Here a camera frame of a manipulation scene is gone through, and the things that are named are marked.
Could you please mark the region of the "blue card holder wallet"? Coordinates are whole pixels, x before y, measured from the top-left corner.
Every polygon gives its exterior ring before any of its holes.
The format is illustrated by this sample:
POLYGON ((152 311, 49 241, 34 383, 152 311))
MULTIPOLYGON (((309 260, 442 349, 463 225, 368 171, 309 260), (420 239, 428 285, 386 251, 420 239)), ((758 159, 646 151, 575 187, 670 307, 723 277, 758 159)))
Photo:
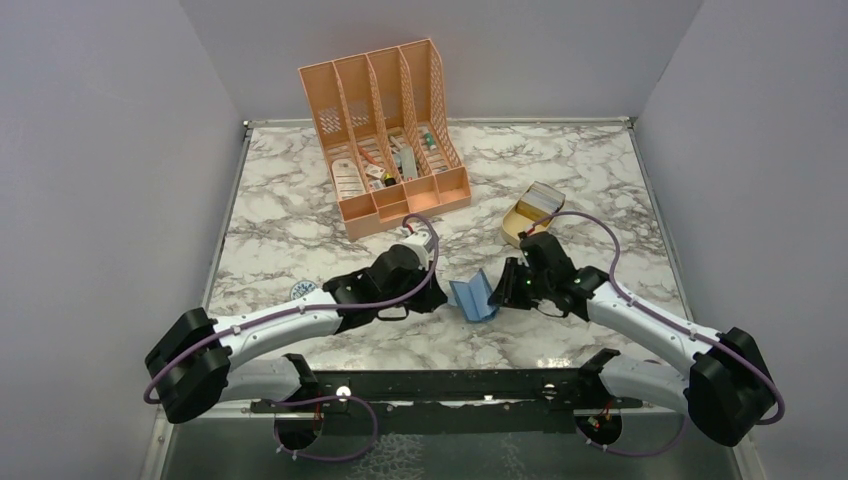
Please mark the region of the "blue card holder wallet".
POLYGON ((499 308, 489 304, 494 293, 483 269, 479 269, 468 281, 449 282, 452 297, 448 304, 457 307, 468 323, 486 323, 494 319, 499 308))

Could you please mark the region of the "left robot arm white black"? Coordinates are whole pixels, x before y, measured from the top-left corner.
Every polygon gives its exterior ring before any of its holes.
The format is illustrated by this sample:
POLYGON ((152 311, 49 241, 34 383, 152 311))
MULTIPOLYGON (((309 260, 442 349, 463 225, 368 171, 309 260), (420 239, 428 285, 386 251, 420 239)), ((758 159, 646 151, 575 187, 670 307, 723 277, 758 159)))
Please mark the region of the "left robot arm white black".
POLYGON ((184 312, 146 355, 150 375, 143 400, 160 405, 172 424, 199 417, 253 392, 232 379, 240 367, 273 350, 358 329, 385 310, 429 313, 447 301, 436 279, 437 242, 392 245, 368 267, 328 280, 287 303, 242 317, 211 317, 204 308, 184 312))

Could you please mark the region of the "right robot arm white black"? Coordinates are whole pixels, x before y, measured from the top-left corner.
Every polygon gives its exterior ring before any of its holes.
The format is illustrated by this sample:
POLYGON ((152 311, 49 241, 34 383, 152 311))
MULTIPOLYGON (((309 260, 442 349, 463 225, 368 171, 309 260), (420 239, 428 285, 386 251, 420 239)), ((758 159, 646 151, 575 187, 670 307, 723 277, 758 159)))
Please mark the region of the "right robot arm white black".
POLYGON ((747 332, 699 326, 670 315, 617 286, 593 266, 577 268, 547 232, 524 237, 509 257, 488 302, 531 310, 543 300, 564 315, 614 330, 660 358, 596 355, 577 380, 579 398, 600 407, 632 398, 683 414, 723 446, 737 445, 779 400, 756 341, 747 332))

